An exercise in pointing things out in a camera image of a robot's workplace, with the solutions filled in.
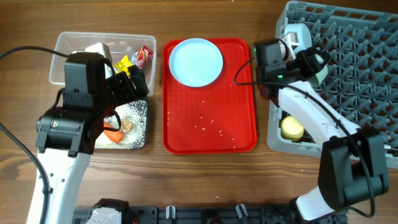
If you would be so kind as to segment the light blue plate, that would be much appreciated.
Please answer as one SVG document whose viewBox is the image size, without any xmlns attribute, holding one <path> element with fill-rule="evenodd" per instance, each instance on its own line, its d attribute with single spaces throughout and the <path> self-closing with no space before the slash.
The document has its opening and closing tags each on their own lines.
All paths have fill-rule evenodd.
<svg viewBox="0 0 398 224">
<path fill-rule="evenodd" d="M 169 69 L 176 81 L 193 88 L 213 83 L 223 69 L 220 49 L 206 39 L 183 40 L 171 51 Z"/>
</svg>

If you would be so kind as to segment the yellow snack wrapper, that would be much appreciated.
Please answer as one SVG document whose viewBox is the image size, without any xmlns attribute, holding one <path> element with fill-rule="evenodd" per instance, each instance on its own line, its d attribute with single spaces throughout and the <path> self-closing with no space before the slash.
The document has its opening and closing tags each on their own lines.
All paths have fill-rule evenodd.
<svg viewBox="0 0 398 224">
<path fill-rule="evenodd" d="M 119 72 L 125 72 L 127 76 L 130 75 L 128 68 L 132 66 L 128 56 L 125 55 L 120 61 L 115 63 L 113 67 Z"/>
</svg>

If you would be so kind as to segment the yellow plastic cup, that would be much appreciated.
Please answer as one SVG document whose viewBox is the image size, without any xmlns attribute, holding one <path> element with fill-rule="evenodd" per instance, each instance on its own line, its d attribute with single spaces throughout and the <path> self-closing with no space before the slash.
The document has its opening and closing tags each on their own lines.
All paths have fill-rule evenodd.
<svg viewBox="0 0 398 224">
<path fill-rule="evenodd" d="M 285 117 L 281 123 L 281 136 L 291 141 L 299 141 L 304 134 L 304 127 L 293 117 Z"/>
</svg>

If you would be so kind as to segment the orange carrot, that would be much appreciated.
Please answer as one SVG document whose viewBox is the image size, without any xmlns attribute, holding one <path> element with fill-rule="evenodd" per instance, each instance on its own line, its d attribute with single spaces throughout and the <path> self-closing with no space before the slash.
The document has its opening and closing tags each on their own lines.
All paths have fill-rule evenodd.
<svg viewBox="0 0 398 224">
<path fill-rule="evenodd" d="M 124 140 L 124 133 L 122 131 L 110 131 L 109 129 L 112 129 L 113 127 L 107 122 L 104 122 L 103 124 L 103 134 L 105 134 L 110 141 L 114 143 L 121 143 Z"/>
</svg>

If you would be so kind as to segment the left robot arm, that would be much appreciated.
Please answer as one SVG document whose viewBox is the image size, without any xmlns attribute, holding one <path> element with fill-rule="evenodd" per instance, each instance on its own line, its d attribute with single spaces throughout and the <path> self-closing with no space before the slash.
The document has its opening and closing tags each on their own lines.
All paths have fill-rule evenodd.
<svg viewBox="0 0 398 224">
<path fill-rule="evenodd" d="M 28 223 L 71 223 L 83 175 L 105 117 L 118 106 L 147 96 L 144 72 L 136 65 L 105 75 L 110 60 L 99 53 L 70 54 L 65 88 L 37 121 L 37 171 Z"/>
</svg>

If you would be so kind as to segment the light blue bowl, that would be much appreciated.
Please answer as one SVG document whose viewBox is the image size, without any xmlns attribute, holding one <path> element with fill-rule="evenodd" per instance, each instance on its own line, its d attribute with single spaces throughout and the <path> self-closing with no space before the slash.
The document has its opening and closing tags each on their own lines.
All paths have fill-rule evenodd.
<svg viewBox="0 0 398 224">
<path fill-rule="evenodd" d="M 301 50 L 307 50 L 312 47 L 312 37 L 308 27 L 304 24 L 288 24 L 284 29 L 284 36 L 288 32 L 296 32 L 301 45 Z"/>
</svg>

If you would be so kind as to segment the silver red snack wrapper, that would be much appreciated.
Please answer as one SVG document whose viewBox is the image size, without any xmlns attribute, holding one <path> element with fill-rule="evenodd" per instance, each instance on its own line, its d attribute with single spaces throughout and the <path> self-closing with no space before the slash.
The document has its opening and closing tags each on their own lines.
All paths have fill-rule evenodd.
<svg viewBox="0 0 398 224">
<path fill-rule="evenodd" d="M 153 58 L 153 51 L 147 46 L 142 46 L 140 50 L 132 55 L 131 63 L 142 68 L 148 61 Z"/>
</svg>

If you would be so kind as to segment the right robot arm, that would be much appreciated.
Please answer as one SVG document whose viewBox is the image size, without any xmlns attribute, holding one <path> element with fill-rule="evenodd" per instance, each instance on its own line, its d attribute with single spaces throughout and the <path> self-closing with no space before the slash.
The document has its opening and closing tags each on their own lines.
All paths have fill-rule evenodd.
<svg viewBox="0 0 398 224">
<path fill-rule="evenodd" d="M 330 53 L 309 47 L 293 53 L 281 39 L 254 43 L 261 95 L 292 115 L 321 148 L 317 186 L 292 200 L 300 223 L 311 223 L 350 209 L 366 218 L 375 198 L 389 190 L 383 135 L 360 128 L 334 110 L 309 79 L 326 68 Z"/>
</svg>

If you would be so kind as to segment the mint green bowl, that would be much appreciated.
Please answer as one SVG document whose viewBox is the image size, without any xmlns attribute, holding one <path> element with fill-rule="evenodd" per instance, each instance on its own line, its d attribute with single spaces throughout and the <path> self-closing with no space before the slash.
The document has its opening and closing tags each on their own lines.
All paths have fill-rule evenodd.
<svg viewBox="0 0 398 224">
<path fill-rule="evenodd" d="M 310 64 L 308 66 L 308 82 L 311 84 L 312 87 L 317 88 L 321 85 L 322 81 L 326 78 L 328 75 L 328 69 L 327 66 L 323 66 L 322 69 L 318 73 L 316 72 L 316 66 L 313 63 L 313 59 L 311 59 Z"/>
</svg>

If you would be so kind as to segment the brown food lump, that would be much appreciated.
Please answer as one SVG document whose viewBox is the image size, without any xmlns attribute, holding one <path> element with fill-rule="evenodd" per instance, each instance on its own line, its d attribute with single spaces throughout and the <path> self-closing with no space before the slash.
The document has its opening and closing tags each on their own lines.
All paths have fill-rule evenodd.
<svg viewBox="0 0 398 224">
<path fill-rule="evenodd" d="M 121 131 L 123 133 L 128 133 L 133 129 L 133 123 L 129 120 L 122 119 L 121 120 Z"/>
</svg>

